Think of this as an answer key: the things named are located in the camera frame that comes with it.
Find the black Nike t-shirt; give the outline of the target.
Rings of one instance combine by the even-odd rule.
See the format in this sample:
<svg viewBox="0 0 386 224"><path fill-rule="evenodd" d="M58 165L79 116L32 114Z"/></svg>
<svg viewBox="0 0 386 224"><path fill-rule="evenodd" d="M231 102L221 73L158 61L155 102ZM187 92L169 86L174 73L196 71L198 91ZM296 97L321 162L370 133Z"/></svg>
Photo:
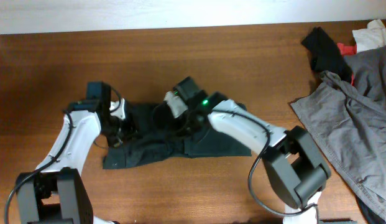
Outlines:
<svg viewBox="0 0 386 224"><path fill-rule="evenodd" d="M183 127L186 116L174 118L166 103L139 103L127 109L126 135L120 146L110 147L103 169L128 169L171 157L238 157L250 149L210 125Z"/></svg>

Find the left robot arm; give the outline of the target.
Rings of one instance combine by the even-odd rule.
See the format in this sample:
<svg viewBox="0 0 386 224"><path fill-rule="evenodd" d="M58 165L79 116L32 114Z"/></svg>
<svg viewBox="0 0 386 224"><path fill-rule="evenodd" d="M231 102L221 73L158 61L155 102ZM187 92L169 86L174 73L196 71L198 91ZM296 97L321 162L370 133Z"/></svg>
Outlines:
<svg viewBox="0 0 386 224"><path fill-rule="evenodd" d="M94 140L120 132L126 104L121 98L69 105L51 150L34 171L18 176L11 192L21 223L104 223L94 215L81 173Z"/></svg>

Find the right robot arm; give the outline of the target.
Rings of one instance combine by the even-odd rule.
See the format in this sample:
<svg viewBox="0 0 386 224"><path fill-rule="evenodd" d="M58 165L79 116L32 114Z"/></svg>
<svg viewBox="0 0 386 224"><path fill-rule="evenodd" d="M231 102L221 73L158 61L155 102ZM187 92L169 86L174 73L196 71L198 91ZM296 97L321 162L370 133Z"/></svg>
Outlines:
<svg viewBox="0 0 386 224"><path fill-rule="evenodd" d="M249 193L266 211L285 223L319 223L318 200L331 171L307 130L274 126L249 113L234 100L216 92L211 96L183 96L168 91L164 101L174 117L187 115L187 121L209 124L257 154L247 178ZM254 171L263 162L277 197L291 209L279 212L259 200L252 184Z"/></svg>

